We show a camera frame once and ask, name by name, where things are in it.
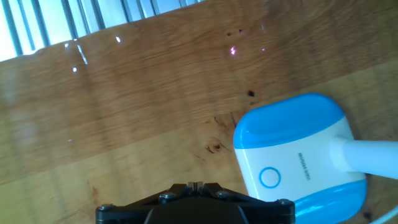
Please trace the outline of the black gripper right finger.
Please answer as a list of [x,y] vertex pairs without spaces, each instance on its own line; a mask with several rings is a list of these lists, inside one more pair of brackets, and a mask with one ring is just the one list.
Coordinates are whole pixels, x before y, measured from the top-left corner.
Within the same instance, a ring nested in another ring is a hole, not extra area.
[[242,210],[248,223],[294,224],[295,204],[288,199],[265,202],[248,195],[223,188],[217,183],[195,183],[199,197],[209,197],[232,203]]

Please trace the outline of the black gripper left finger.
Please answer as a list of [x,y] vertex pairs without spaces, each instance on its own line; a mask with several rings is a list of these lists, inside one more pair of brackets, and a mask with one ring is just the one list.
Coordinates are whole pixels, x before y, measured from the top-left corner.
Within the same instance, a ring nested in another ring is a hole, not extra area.
[[144,223],[154,208],[188,197],[195,189],[195,182],[173,184],[169,189],[125,206],[117,206],[112,203],[102,204],[95,210],[95,223]]

